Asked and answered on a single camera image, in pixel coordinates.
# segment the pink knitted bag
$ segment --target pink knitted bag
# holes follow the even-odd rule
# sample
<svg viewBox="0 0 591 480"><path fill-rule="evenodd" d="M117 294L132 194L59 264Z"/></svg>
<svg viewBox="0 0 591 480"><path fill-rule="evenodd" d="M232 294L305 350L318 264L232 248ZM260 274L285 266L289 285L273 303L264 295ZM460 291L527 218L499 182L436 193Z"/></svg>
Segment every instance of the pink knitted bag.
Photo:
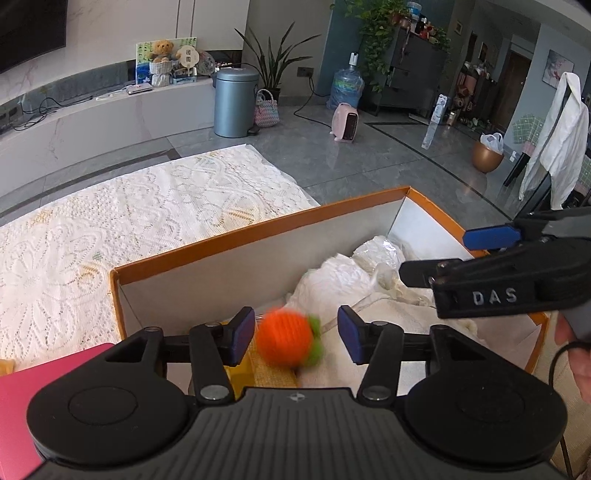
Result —
<svg viewBox="0 0 591 480"><path fill-rule="evenodd" d="M266 128L278 123L279 110L277 109L277 101L269 90L262 88L256 93L255 124L261 128Z"/></svg>

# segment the orange ball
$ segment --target orange ball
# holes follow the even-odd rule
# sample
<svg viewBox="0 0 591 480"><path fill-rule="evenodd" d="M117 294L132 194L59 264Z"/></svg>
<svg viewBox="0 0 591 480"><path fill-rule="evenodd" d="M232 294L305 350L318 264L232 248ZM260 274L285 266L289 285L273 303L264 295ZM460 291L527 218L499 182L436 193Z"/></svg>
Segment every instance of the orange ball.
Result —
<svg viewBox="0 0 591 480"><path fill-rule="evenodd" d="M312 328L306 317L287 309L267 313L256 332L260 356L278 367L301 365L310 353L312 341Z"/></svg>

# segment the grey cabinet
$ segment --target grey cabinet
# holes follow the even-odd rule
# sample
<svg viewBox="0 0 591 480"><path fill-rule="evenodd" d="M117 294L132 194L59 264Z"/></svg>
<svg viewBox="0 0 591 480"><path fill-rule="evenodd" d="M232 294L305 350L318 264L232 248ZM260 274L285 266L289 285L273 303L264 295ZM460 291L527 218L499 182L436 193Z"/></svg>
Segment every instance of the grey cabinet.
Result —
<svg viewBox="0 0 591 480"><path fill-rule="evenodd" d="M374 115L382 106L430 111L447 53L417 35L397 29L385 56L390 70L377 78L382 91L373 92L371 86L366 86L361 108Z"/></svg>

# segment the lace tablecloth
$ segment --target lace tablecloth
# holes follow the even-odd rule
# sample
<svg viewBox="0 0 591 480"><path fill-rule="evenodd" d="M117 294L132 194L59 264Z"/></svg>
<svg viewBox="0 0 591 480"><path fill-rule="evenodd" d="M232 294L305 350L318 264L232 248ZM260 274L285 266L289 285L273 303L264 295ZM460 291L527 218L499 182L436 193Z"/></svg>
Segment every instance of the lace tablecloth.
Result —
<svg viewBox="0 0 591 480"><path fill-rule="evenodd" d="M113 267L317 205L248 145L49 203L0 228L0 358L23 369L116 343Z"/></svg>

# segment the finger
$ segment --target finger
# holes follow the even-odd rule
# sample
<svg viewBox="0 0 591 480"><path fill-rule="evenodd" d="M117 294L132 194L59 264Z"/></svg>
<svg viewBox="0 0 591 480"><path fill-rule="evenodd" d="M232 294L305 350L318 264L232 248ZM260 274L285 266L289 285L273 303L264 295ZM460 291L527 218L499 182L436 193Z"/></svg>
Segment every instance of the finger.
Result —
<svg viewBox="0 0 591 480"><path fill-rule="evenodd" d="M573 329L561 313L558 314L558 322L556 323L556 331L554 332L554 341L556 345L562 345L566 342L576 340Z"/></svg>
<svg viewBox="0 0 591 480"><path fill-rule="evenodd" d="M569 364L573 375L591 378L591 353L582 348L569 350Z"/></svg>
<svg viewBox="0 0 591 480"><path fill-rule="evenodd" d="M581 392L581 398L584 402L591 403L591 378L575 376L574 382Z"/></svg>

